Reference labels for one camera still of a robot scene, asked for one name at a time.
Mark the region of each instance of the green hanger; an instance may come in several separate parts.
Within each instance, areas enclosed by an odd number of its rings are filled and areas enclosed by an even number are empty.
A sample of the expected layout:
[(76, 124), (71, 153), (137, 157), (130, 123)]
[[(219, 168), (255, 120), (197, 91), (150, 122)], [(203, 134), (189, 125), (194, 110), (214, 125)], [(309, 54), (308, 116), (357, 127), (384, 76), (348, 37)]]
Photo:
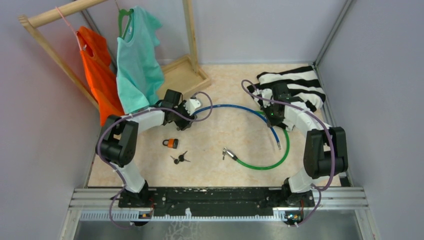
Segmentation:
[[(125, 9), (119, 10), (119, 15), (118, 15), (119, 36), (120, 37), (122, 36), (122, 39), (125, 38), (125, 35), (127, 34), (128, 28), (130, 27), (131, 14), (132, 13), (134, 13), (134, 9), (132, 9), (132, 8), (129, 11), (127, 11)], [(122, 20), (123, 20), (124, 16), (128, 16), (128, 22), (126, 24), (125, 31), (123, 32), (123, 35), (122, 35)]]

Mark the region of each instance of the pink hanger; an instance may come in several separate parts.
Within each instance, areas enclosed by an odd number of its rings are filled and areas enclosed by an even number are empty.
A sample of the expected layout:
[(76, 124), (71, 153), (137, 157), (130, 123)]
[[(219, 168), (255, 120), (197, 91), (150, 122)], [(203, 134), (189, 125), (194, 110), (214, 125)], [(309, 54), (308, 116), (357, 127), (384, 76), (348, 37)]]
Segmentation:
[(75, 37), (76, 37), (76, 42), (78, 43), (79, 50), (83, 50), (83, 49), (81, 48), (80, 40), (78, 39), (78, 36), (77, 36), (77, 31), (75, 31), (75, 29), (72, 27), (71, 23), (70, 23), (70, 22), (68, 22), (68, 20), (66, 20), (65, 16), (62, 14), (62, 12), (59, 10), (59, 8), (58, 8), (58, 7), (56, 7), (56, 10), (59, 12), (60, 16), (61, 16), (61, 17), (62, 17), (62, 19), (65, 21), (66, 25), (68, 25), (68, 27), (70, 27), (70, 29), (72, 30), (73, 34), (75, 35)]

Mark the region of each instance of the blue cable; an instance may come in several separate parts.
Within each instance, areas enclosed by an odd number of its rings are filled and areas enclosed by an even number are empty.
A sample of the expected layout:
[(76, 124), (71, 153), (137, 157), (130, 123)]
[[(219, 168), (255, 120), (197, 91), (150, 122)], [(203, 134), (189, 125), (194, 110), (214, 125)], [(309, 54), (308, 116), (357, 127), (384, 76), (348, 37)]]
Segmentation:
[[(211, 106), (204, 107), (204, 108), (202, 108), (202, 109), (199, 109), (199, 110), (195, 111), (195, 112), (194, 112), (194, 114), (201, 113), (201, 112), (206, 111), (206, 110), (208, 110), (208, 109), (210, 109), (210, 108), (211, 108)], [(236, 109), (244, 109), (244, 110), (246, 110), (246, 111), (248, 111), (248, 112), (250, 112), (250, 113), (252, 113), (252, 114), (255, 114), (255, 115), (256, 115), (256, 116), (258, 116), (258, 117), (260, 117), (260, 118), (261, 118), (261, 119), (262, 119), (265, 123), (267, 122), (267, 119), (266, 119), (265, 117), (263, 117), (261, 114), (257, 113), (256, 111), (254, 111), (254, 110), (252, 110), (252, 109), (250, 109), (250, 108), (247, 108), (247, 107), (245, 107), (245, 106), (239, 106), (239, 105), (234, 105), (234, 104), (216, 104), (216, 105), (213, 105), (213, 108), (214, 108), (214, 109), (215, 109), (215, 108), (236, 108)], [(276, 131), (275, 131), (275, 130), (274, 130), (274, 128), (272, 128), (272, 127), (270, 127), (270, 129), (271, 129), (271, 132), (272, 132), (272, 134), (274, 135), (274, 138), (275, 138), (275, 140), (276, 140), (276, 142), (277, 142), (278, 148), (279, 148), (279, 149), (281, 149), (280, 139), (278, 138)]]

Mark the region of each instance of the wooden tray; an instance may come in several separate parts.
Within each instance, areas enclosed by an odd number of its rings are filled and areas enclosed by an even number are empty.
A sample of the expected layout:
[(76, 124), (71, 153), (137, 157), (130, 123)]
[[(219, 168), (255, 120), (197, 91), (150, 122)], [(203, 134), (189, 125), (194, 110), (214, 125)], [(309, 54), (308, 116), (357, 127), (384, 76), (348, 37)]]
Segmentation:
[(163, 99), (168, 89), (181, 92), (184, 98), (191, 97), (195, 92), (209, 87), (211, 79), (201, 69), (198, 74), (193, 71), (190, 56), (184, 55), (179, 59), (162, 67), (165, 82), (157, 90), (159, 99)]

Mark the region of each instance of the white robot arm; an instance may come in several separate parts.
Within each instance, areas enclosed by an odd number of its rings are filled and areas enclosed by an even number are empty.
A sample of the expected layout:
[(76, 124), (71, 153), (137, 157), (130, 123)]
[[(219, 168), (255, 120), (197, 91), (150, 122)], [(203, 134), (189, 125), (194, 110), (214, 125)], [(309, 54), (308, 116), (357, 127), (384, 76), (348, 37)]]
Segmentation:
[[(326, 123), (323, 126), (312, 118), (310, 115), (313, 115), (313, 113), (307, 105), (300, 97), (291, 96), (285, 83), (276, 84), (272, 89), (257, 89), (254, 95), (264, 99), (261, 109), (265, 113), (269, 127), (276, 126), (286, 120), (285, 122), (293, 123), (306, 138), (303, 155), (304, 167), (292, 177), (287, 178), (282, 186), (289, 205), (299, 202), (299, 199), (311, 190), (311, 184), (317, 184), (329, 178), (332, 164), (330, 151), (324, 150), (324, 144), (329, 145), (324, 128), (330, 133), (331, 142), (334, 146), (334, 175), (348, 169), (346, 134), (343, 128), (331, 127)], [(289, 103), (303, 110), (267, 102), (265, 101), (267, 99)]]
[[(123, 178), (126, 191), (139, 194), (143, 189), (148, 188), (146, 180), (141, 176), (139, 169), (132, 161), (136, 150), (137, 135), (155, 126), (171, 122), (175, 122), (177, 129), (181, 131), (189, 128), (192, 124), (191, 121), (185, 120), (173, 112), (154, 109), (156, 107), (169, 108), (186, 118), (196, 119), (193, 113), (202, 106), (201, 101), (197, 98), (190, 98), (180, 103), (181, 97), (182, 94), (180, 92), (168, 90), (163, 100), (159, 101), (156, 106), (147, 108), (149, 112), (119, 123), (101, 141), (101, 154)], [(109, 116), (100, 135), (116, 121), (128, 116)]]

